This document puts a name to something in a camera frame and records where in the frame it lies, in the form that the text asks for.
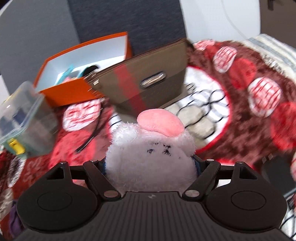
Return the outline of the clear plastic storage box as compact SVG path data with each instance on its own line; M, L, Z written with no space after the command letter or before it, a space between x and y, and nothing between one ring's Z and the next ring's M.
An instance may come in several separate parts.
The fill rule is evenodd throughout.
M26 81L1 104L1 145L17 156L50 153L58 133L58 120L43 94Z

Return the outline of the teal packet in box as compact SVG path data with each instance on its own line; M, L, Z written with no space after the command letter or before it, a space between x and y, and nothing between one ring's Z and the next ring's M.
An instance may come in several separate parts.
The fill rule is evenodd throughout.
M55 85L59 85L62 84L64 82L66 82L67 80L71 80L71 79L76 79L76 78L80 78L81 73L83 72L83 70L87 67L89 67L90 65L83 65L83 66L79 66L79 67L74 67L73 65L70 65L70 67L63 73L60 73L56 79Z

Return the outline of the brown red-striped handbag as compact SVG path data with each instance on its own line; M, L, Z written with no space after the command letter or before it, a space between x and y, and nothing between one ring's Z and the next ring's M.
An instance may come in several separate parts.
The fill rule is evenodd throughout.
M182 94L187 46L187 40L180 39L104 70L94 70L84 80L122 113L137 116Z

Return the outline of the striped white grey cloth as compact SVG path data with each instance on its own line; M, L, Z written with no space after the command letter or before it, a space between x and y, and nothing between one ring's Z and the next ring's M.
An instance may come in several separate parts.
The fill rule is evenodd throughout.
M241 44L259 53L267 66L295 83L295 48L267 34L243 40Z

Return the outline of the purple fleece cloth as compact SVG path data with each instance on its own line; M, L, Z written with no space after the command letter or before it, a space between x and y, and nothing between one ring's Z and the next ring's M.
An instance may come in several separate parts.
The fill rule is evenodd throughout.
M11 205L11 210L9 213L9 231L12 238L19 236L24 230L23 223L16 210L17 202L14 200Z

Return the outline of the dark grey felt panel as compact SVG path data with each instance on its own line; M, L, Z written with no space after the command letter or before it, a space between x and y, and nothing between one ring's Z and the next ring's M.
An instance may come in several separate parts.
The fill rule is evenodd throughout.
M135 55L186 37L179 1L69 1L81 42L127 32Z

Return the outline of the black fuzzy pompom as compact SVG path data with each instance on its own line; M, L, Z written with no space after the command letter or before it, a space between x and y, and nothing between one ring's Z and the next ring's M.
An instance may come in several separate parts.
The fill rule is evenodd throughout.
M85 76L89 75L90 73L92 73L96 69L99 69L99 67L97 65L91 65L83 70L83 72L81 73L81 76L85 77Z

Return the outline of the orange cardboard box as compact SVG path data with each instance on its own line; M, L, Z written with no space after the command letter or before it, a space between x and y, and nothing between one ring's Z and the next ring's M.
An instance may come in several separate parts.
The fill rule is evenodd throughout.
M101 71L130 57L132 49L127 32L89 40L46 59L34 87L52 107L93 100L101 94L90 90L82 72L90 66Z

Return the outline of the red white patterned blanket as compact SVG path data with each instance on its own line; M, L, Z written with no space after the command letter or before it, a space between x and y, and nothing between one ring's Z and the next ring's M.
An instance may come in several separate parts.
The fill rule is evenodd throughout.
M233 163L245 161L259 170L259 160L277 151L295 150L295 83L271 69L259 53L240 42L202 40L189 52L193 70L201 69L227 92L230 120L217 140L198 140L197 155ZM12 240L9 213L12 202L60 160L73 165L98 159L106 153L111 130L120 117L106 108L83 130L58 132L54 154L20 160L1 151L1 233Z

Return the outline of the white pink plush toy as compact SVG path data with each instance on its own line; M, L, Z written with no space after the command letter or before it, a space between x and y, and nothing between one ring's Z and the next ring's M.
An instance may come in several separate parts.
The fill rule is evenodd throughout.
M181 120L168 110L148 109L136 123L121 123L106 152L109 182L128 191L184 192L197 178L196 147Z

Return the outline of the light grey felt panel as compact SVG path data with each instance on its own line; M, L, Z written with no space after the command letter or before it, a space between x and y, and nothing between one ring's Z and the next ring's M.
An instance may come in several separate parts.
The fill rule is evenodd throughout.
M9 93L44 61L79 44L67 1L10 1L1 14L1 74Z

